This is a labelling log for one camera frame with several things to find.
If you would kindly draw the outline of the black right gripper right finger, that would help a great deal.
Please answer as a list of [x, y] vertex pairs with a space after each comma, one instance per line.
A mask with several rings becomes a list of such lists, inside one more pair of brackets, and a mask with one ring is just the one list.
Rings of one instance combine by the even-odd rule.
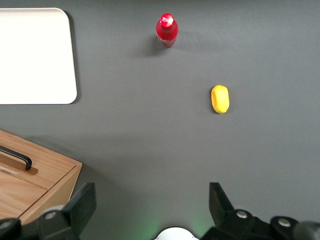
[[235, 209], [218, 182], [209, 184], [209, 211], [214, 226], [203, 240], [271, 240], [270, 225], [246, 210]]

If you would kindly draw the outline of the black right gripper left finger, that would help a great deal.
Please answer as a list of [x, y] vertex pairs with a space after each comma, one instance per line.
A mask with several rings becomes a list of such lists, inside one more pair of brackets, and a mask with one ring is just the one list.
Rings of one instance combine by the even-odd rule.
[[50, 208], [37, 219], [38, 238], [78, 240], [96, 207], [96, 185], [85, 183], [66, 205]]

